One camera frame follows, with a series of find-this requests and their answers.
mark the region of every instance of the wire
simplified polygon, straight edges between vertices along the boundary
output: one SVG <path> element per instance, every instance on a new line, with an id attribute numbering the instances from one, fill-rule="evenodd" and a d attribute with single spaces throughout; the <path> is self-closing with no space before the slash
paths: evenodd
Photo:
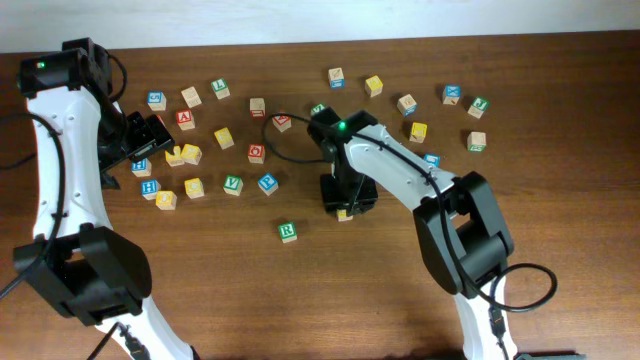
<path id="1" fill-rule="evenodd" d="M 91 355 L 89 355 L 87 360 L 94 360 L 98 356 L 98 354 L 100 354 L 100 351 L 102 351 L 102 348 L 104 348 L 104 346 L 107 345 L 107 343 L 109 342 L 109 339 L 111 339 L 111 337 L 113 336 L 113 333 L 116 331 L 116 329 L 120 325 L 121 324 L 117 321 L 115 324 L 113 324 L 111 329 L 109 329 L 109 331 L 102 337 L 102 340 L 100 340 L 100 342 L 98 343 L 98 346 L 96 346 L 96 348 L 93 349 L 93 351 L 91 352 Z"/>
<path id="2" fill-rule="evenodd" d="M 58 173 L 59 173 L 58 204 L 56 206 L 56 212 L 55 214 L 53 214 L 54 222 L 53 222 L 53 227 L 51 228 L 51 234 L 49 234 L 49 238 L 47 239 L 48 240 L 47 244 L 42 249 L 40 254 L 38 254 L 38 256 L 33 260 L 33 262 L 31 262 L 31 264 L 29 264 L 29 266 L 27 266 L 27 268 L 24 269 L 23 272 L 18 274 L 18 276 L 16 276 L 15 279 L 13 279 L 9 284 L 7 284 L 7 286 L 5 286 L 2 289 L 2 291 L 0 291 L 0 300 L 4 299 L 13 289 L 15 289 L 16 286 L 18 286 L 24 279 L 27 278 L 27 276 L 29 276 L 38 266 L 40 266 L 42 261 L 45 260 L 45 258 L 49 254 L 49 251 L 51 250 L 51 247 L 53 246 L 56 236 L 58 236 L 58 230 L 60 230 L 60 225 L 62 223 L 62 217 L 64 213 L 64 190 L 65 190 L 66 180 L 65 180 L 64 153 L 62 152 L 62 143 L 58 138 L 59 134 L 53 128 L 53 126 L 51 126 L 45 119 L 43 119 L 39 115 L 31 114 L 31 113 L 18 113 L 18 114 L 7 115 L 0 118 L 0 123 L 4 123 L 7 121 L 19 119 L 19 118 L 26 118 L 26 119 L 32 119 L 34 121 L 37 121 L 42 126 L 44 126 L 45 129 L 47 129 L 47 131 L 49 132 L 49 135 L 51 136 L 51 139 L 53 140 L 53 143 L 56 147 L 56 152 L 58 153 Z"/>
<path id="3" fill-rule="evenodd" d="M 0 171 L 7 171 L 7 170 L 13 170 L 13 169 L 19 168 L 20 166 L 28 163 L 29 161 L 31 161 L 31 160 L 33 160 L 35 158 L 36 158 L 36 153 L 31 153 L 31 154 L 25 156 L 23 159 L 18 160 L 18 161 L 14 162 L 11 165 L 6 165 L 6 166 L 5 165 L 0 165 Z"/>
<path id="4" fill-rule="evenodd" d="M 116 64 L 118 64 L 118 67 L 120 68 L 120 71 L 122 71 L 122 87 L 120 88 L 120 91 L 118 91 L 118 93 L 116 93 L 115 95 L 109 97 L 109 101 L 111 101 L 112 103 L 120 100 L 120 98 L 122 97 L 122 95 L 124 95 L 124 91 L 127 89 L 127 69 L 125 69 L 124 65 L 122 65 L 122 63 L 120 62 L 120 60 L 118 60 L 117 57 L 109 54 L 109 59 L 113 59 L 113 61 L 116 62 Z"/>
<path id="5" fill-rule="evenodd" d="M 440 192 L 440 188 L 438 187 L 438 184 L 436 183 L 435 179 L 431 176 L 431 173 L 427 173 L 421 166 L 419 166 L 418 164 L 414 163 L 413 161 L 408 159 L 406 156 L 404 156 L 403 154 L 401 154 L 397 150 L 395 150 L 392 147 L 386 145 L 383 141 L 374 139 L 374 138 L 369 137 L 367 135 L 363 135 L 363 134 L 352 132 L 352 131 L 348 131 L 348 130 L 337 130 L 336 128 L 334 128 L 332 126 L 321 124 L 321 123 L 318 123 L 318 122 L 313 121 L 313 120 L 305 119 L 305 118 L 302 118 L 302 117 L 297 116 L 297 115 L 291 115 L 291 114 L 285 114 L 285 113 L 272 114 L 267 118 L 265 123 L 268 121 L 268 119 L 272 118 L 273 116 L 278 116 L 278 115 L 289 116 L 289 117 L 291 117 L 293 119 L 306 122 L 310 126 L 314 126 L 316 128 L 322 129 L 322 130 L 331 131 L 331 132 L 333 132 L 336 135 L 341 136 L 341 137 L 353 136 L 353 137 L 357 137 L 357 138 L 369 141 L 369 142 L 377 145 L 380 149 L 385 149 L 385 150 L 391 152 L 393 155 L 395 155 L 400 160 L 404 161 L 409 166 L 414 168 L 418 173 L 420 173 L 420 175 L 422 175 L 422 177 L 424 177 L 426 179 L 426 181 L 429 183 L 429 185 L 431 185 L 431 187 L 433 187 L 433 190 L 436 193 L 436 199 L 438 201 L 438 208 L 439 208 L 439 211 L 440 211 L 440 223 L 441 223 L 442 230 L 443 230 L 442 233 L 444 235 L 444 240 L 445 240 L 445 244 L 447 246 L 447 251 L 449 252 L 449 255 L 451 256 L 451 259 L 453 260 L 454 266 L 455 266 L 456 270 L 458 271 L 459 276 L 464 281 L 465 285 L 467 287 L 469 287 L 472 290 L 472 292 L 476 293 L 478 296 L 480 296 L 480 298 L 482 298 L 484 301 L 489 303 L 489 305 L 490 305 L 489 312 L 490 313 L 493 313 L 495 309 L 500 309 L 500 310 L 504 310 L 504 311 L 507 311 L 507 312 L 513 312 L 513 313 L 522 313 L 522 312 L 532 311 L 532 310 L 537 309 L 540 306 L 546 304 L 556 294 L 556 291 L 558 289 L 558 279 L 557 279 L 556 275 L 553 273 L 553 271 L 551 271 L 550 269 L 548 269 L 548 268 L 546 268 L 546 267 L 544 267 L 542 265 L 531 264 L 531 263 L 515 264 L 515 265 L 511 265 L 511 266 L 507 267 L 506 269 L 504 269 L 500 273 L 496 274 L 496 277 L 493 280 L 493 283 L 491 284 L 490 294 L 487 295 L 487 294 L 483 293 L 482 290 L 478 287 L 478 285 L 476 285 L 475 281 L 471 278 L 471 276 L 466 272 L 466 270 L 462 266 L 462 263 L 460 262 L 460 259 L 458 259 L 458 257 L 455 256 L 455 251 L 453 249 L 453 243 L 451 242 L 451 238 L 449 236 L 449 230 L 448 230 L 448 225 L 447 225 L 447 213 L 446 213 L 446 209 L 445 209 L 445 205 L 444 205 L 444 197 L 443 197 L 442 193 Z M 265 127 L 265 124 L 263 124 L 263 138 L 264 138 L 264 127 Z M 277 152 L 274 152 L 274 153 L 277 156 L 282 157 L 279 153 L 277 153 Z M 537 301 L 535 301 L 535 302 L 533 302 L 531 304 L 524 305 L 524 306 L 509 306 L 509 305 L 502 304 L 502 303 L 499 303 L 498 301 L 496 301 L 495 300 L 495 296 L 496 296 L 496 290 L 497 290 L 498 283 L 507 274 L 509 274 L 509 273 L 511 273 L 511 272 L 513 272 L 515 270 L 524 269 L 524 268 L 540 270 L 540 271 L 546 273 L 549 276 L 549 278 L 551 280 L 551 286 L 549 287 L 549 290 L 547 291 L 547 293 L 542 298 L 540 298 L 539 300 L 537 300 Z M 502 315 L 501 315 L 500 312 L 498 312 L 498 314 L 500 316 L 500 318 L 498 319 L 500 321 L 500 325 L 502 325 L 502 327 L 504 327 L 504 322 L 503 322 L 503 319 L 501 318 Z M 493 319 L 490 319 L 490 320 L 492 320 L 491 321 L 492 331 L 494 331 L 494 333 L 495 333 L 496 330 L 495 330 L 495 327 L 494 327 L 495 326 L 494 321 L 493 321 Z M 508 359 L 507 350 L 506 350 L 506 347 L 504 345 L 504 342 L 502 341 L 502 335 L 503 334 L 504 334 L 504 331 L 502 332 L 502 334 L 496 334 L 496 338 L 498 340 L 498 346 L 500 346 L 500 348 L 502 349 L 503 354 L 505 356 L 505 359 Z"/>
<path id="6" fill-rule="evenodd" d="M 275 114 L 271 114 L 267 117 L 267 119 L 265 119 L 265 121 L 262 123 L 262 141 L 264 141 L 265 145 L 267 145 L 267 147 L 269 148 L 269 150 L 271 150 L 274 154 L 276 154 L 276 156 L 278 156 L 279 158 L 283 159 L 283 160 L 287 160 L 290 161 L 292 163 L 296 163 L 296 164 L 317 164 L 317 163 L 327 163 L 329 161 L 325 160 L 325 159 L 312 159 L 312 160 L 306 160 L 306 159 L 295 159 L 295 158 L 291 158 L 288 156 L 284 156 L 282 155 L 280 152 L 278 152 L 278 150 L 276 150 L 276 147 L 271 143 L 271 141 L 269 141 L 269 139 L 267 139 L 267 123 L 269 122 L 269 119 L 275 117 L 275 116 L 288 116 L 290 118 L 299 120 L 299 121 L 303 121 L 303 122 L 307 122 L 307 123 L 311 123 L 311 120 L 305 119 L 303 117 L 300 117 L 298 115 L 293 115 L 293 114 L 287 114 L 287 113 L 275 113 Z"/>

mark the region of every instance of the white background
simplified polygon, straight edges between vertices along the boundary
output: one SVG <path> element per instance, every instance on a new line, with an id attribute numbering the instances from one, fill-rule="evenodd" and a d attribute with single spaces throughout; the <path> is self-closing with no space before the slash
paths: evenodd
<path id="1" fill-rule="evenodd" d="M 0 52 L 640 29 L 640 0 L 0 0 Z"/>

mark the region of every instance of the wooden block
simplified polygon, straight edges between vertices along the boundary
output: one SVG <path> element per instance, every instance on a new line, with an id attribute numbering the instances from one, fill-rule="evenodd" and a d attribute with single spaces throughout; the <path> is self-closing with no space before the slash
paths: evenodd
<path id="1" fill-rule="evenodd" d="M 196 199 L 204 196 L 204 186 L 199 178 L 185 180 L 184 190 L 190 199 Z"/>
<path id="2" fill-rule="evenodd" d="M 332 89 L 344 87 L 342 68 L 329 69 L 329 86 L 331 86 Z"/>
<path id="3" fill-rule="evenodd" d="M 424 161 L 426 161 L 427 164 L 433 165 L 435 167 L 440 166 L 440 156 L 438 155 L 426 154 L 424 156 Z"/>
<path id="4" fill-rule="evenodd" d="M 193 117 L 193 113 L 191 113 L 191 110 L 178 111 L 176 113 L 176 122 L 182 130 L 190 130 L 196 128 L 196 118 Z"/>
<path id="5" fill-rule="evenodd" d="M 231 137 L 229 129 L 220 129 L 213 134 L 216 136 L 216 139 L 218 139 L 218 143 L 220 143 L 222 150 L 233 146 L 233 138 Z"/>
<path id="6" fill-rule="evenodd" d="M 142 159 L 137 163 L 131 163 L 131 172 L 137 177 L 151 176 L 151 161 Z"/>
<path id="7" fill-rule="evenodd" d="M 165 111 L 167 109 L 167 98 L 162 91 L 149 91 L 147 104 L 153 111 Z"/>
<path id="8" fill-rule="evenodd" d="M 182 148 L 182 153 L 180 153 L 180 157 L 182 157 L 182 161 L 187 164 L 198 165 L 200 158 L 202 158 L 202 151 L 195 145 L 185 144 Z"/>
<path id="9" fill-rule="evenodd" d="M 276 129 L 280 130 L 280 132 L 284 132 L 291 127 L 291 118 L 284 115 L 274 116 L 273 125 L 275 125 Z"/>
<path id="10" fill-rule="evenodd" d="M 427 124 L 413 123 L 411 126 L 411 136 L 409 137 L 409 140 L 422 143 L 425 136 L 427 136 Z"/>
<path id="11" fill-rule="evenodd" d="M 282 242 L 285 244 L 294 240 L 298 240 L 296 227 L 291 222 L 278 226 L 278 233 L 280 233 L 280 239 L 282 239 Z"/>
<path id="12" fill-rule="evenodd" d="M 460 86 L 447 85 L 442 92 L 442 103 L 445 105 L 455 105 L 460 101 Z"/>
<path id="13" fill-rule="evenodd" d="M 173 191 L 158 191 L 156 206 L 161 210 L 175 210 L 178 197 Z"/>
<path id="14" fill-rule="evenodd" d="M 380 95 L 382 93 L 382 81 L 376 76 L 372 76 L 365 80 L 364 89 L 367 91 L 370 97 Z"/>
<path id="15" fill-rule="evenodd" d="M 213 88 L 213 92 L 216 94 L 218 100 L 224 99 L 227 96 L 231 95 L 229 92 L 229 86 L 224 79 L 218 79 L 211 83 L 211 87 Z"/>
<path id="16" fill-rule="evenodd" d="M 326 109 L 327 107 L 324 106 L 324 104 L 318 104 L 316 106 L 314 106 L 313 108 L 311 108 L 311 116 L 319 113 L 320 111 Z"/>
<path id="17" fill-rule="evenodd" d="M 353 215 L 347 216 L 347 210 L 346 209 L 340 209 L 340 210 L 337 211 L 337 213 L 338 213 L 338 221 L 339 222 L 353 220 Z"/>
<path id="18" fill-rule="evenodd" d="M 418 108 L 418 103 L 413 100 L 411 95 L 405 95 L 398 100 L 398 110 L 404 116 L 409 116 L 413 114 Z"/>
<path id="19" fill-rule="evenodd" d="M 254 164 L 264 164 L 266 151 L 264 145 L 249 145 L 249 162 Z"/>
<path id="20" fill-rule="evenodd" d="M 482 114 L 489 108 L 489 102 L 481 97 L 477 97 L 469 108 L 469 115 L 480 119 Z"/>
<path id="21" fill-rule="evenodd" d="M 487 134 L 474 131 L 467 137 L 467 149 L 473 152 L 481 152 L 487 147 Z"/>
<path id="22" fill-rule="evenodd" d="M 253 98 L 249 100 L 249 111 L 251 112 L 251 116 L 254 118 L 262 118 L 265 116 L 266 106 L 264 104 L 264 99 L 262 98 Z"/>
<path id="23" fill-rule="evenodd" d="M 158 180 L 147 180 L 142 182 L 142 196 L 147 200 L 155 200 L 161 186 Z"/>
<path id="24" fill-rule="evenodd" d="M 222 189 L 227 194 L 240 196 L 242 186 L 244 186 L 242 179 L 237 176 L 227 175 L 227 179 L 224 181 L 224 186 L 222 187 Z"/>
<path id="25" fill-rule="evenodd" d="M 274 191 L 278 190 L 278 181 L 273 175 L 267 173 L 265 176 L 258 180 L 258 186 L 262 191 L 264 191 L 267 196 L 273 194 Z"/>
<path id="26" fill-rule="evenodd" d="M 182 154 L 180 153 L 180 146 L 173 147 L 173 155 L 171 155 L 168 151 L 164 152 L 164 156 L 169 163 L 169 166 L 180 166 L 184 165 L 184 160 L 182 160 Z"/>
<path id="27" fill-rule="evenodd" d="M 189 109 L 202 104 L 200 96 L 198 96 L 198 92 L 193 86 L 188 89 L 182 90 L 182 97 L 184 98 L 184 101 L 187 102 L 187 106 L 189 106 Z"/>

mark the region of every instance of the brown table surface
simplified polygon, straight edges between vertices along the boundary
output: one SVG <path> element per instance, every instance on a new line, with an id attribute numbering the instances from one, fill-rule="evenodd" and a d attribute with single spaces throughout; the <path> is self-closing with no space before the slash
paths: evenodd
<path id="1" fill-rule="evenodd" d="M 153 178 L 178 194 L 176 211 L 140 196 L 143 179 L 129 165 L 113 171 L 122 191 L 105 191 L 114 229 L 141 246 L 151 263 L 154 299 L 175 332 L 205 359 L 345 359 L 402 357 L 462 348 L 453 299 L 432 280 L 419 252 L 411 213 L 384 189 L 376 208 L 351 222 L 324 213 L 318 177 L 325 164 L 296 165 L 268 153 L 247 160 L 260 143 L 249 98 L 267 110 L 308 115 L 331 105 L 360 109 L 418 154 L 442 157 L 457 174 L 475 170 L 490 182 L 515 241 L 510 263 L 535 262 L 560 280 L 543 308 L 510 315 L 524 352 L 577 350 L 591 359 L 631 359 L 640 352 L 640 32 L 491 36 L 326 44 L 226 46 L 113 51 L 126 65 L 127 112 L 151 114 L 146 92 L 168 98 L 164 117 L 179 144 L 200 146 L 200 165 L 171 168 L 151 157 Z M 0 56 L 0 114 L 23 110 L 15 89 L 19 60 Z M 340 66 L 346 88 L 329 89 L 327 69 Z M 368 98 L 364 79 L 378 75 L 382 95 Z M 218 101 L 210 82 L 224 77 L 231 97 Z M 115 87 L 120 75 L 115 75 Z M 482 96 L 481 120 L 462 105 L 444 106 L 441 87 L 462 86 L 463 104 Z M 181 131 L 180 91 L 195 86 L 203 105 L 197 127 Z M 423 121 L 423 144 L 411 143 L 396 109 L 411 94 Z M 213 132 L 228 127 L 235 146 L 221 150 Z M 269 135 L 283 152 L 319 156 L 295 123 Z M 483 153 L 465 148 L 470 130 L 487 133 Z M 31 125 L 3 126 L 0 161 L 34 150 Z M 257 180 L 271 172 L 270 197 Z M 37 164 L 0 176 L 0 280 L 15 273 L 11 249 L 29 243 L 37 203 Z M 242 177 L 238 198 L 227 174 Z M 183 181 L 200 177 L 206 196 L 190 200 Z M 299 238 L 282 244 L 277 225 L 293 221 Z M 509 276 L 507 298 L 542 295 L 543 275 Z M 102 335 L 64 319 L 28 285 L 0 303 L 0 358 L 84 359 Z M 111 342 L 101 359 L 124 359 Z"/>

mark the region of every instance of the wooden table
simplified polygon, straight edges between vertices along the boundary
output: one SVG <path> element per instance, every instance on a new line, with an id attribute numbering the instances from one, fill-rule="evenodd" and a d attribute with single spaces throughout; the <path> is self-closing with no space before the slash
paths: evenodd
<path id="1" fill-rule="evenodd" d="M 175 332 L 205 359 L 346 359 L 428 355 L 462 347 L 450 295 L 420 257 L 412 216 L 380 188 L 374 210 L 347 223 L 324 213 L 318 177 L 328 165 L 295 165 L 267 154 L 250 164 L 260 142 L 250 97 L 267 110 L 308 115 L 325 103 L 347 116 L 366 109 L 409 149 L 442 156 L 444 169 L 485 176 L 513 235 L 511 263 L 535 262 L 560 279 L 557 296 L 533 313 L 511 315 L 521 351 L 577 350 L 590 359 L 631 359 L 640 352 L 640 32 L 492 36 L 353 43 L 228 46 L 113 51 L 126 65 L 126 112 L 151 114 L 146 92 L 164 91 L 160 113 L 179 144 L 195 144 L 200 165 L 170 168 L 151 157 L 153 177 L 178 194 L 176 211 L 140 196 L 126 164 L 113 174 L 122 191 L 105 191 L 114 229 L 141 246 L 153 272 L 153 295 Z M 19 60 L 0 56 L 0 113 L 23 110 L 15 89 Z M 327 69 L 341 66 L 346 88 L 332 91 Z M 369 99 L 364 79 L 379 75 L 382 95 Z M 224 77 L 231 97 L 218 101 L 210 82 Z M 115 86 L 120 77 L 116 75 Z M 440 103 L 442 85 L 462 85 L 467 106 L 483 96 L 481 120 Z M 197 128 L 181 131 L 180 91 L 195 86 L 203 105 Z M 424 144 L 410 143 L 396 109 L 401 95 L 418 102 Z M 228 127 L 235 146 L 222 151 L 213 132 Z M 465 149 L 470 130 L 487 133 L 485 152 Z M 283 152 L 319 151 L 295 123 L 269 135 Z M 28 122 L 4 126 L 0 161 L 34 150 Z M 266 197 L 265 172 L 280 181 Z M 11 249 L 30 241 L 37 166 L 0 176 L 0 281 L 13 278 Z M 222 191 L 241 176 L 239 198 Z M 190 200 L 183 181 L 200 177 L 206 196 Z M 277 225 L 293 221 L 296 242 L 283 245 Z M 507 298 L 542 295 L 543 275 L 509 277 Z M 0 303 L 0 358 L 84 359 L 101 334 L 58 316 L 29 286 Z M 111 342 L 101 359 L 124 359 Z"/>

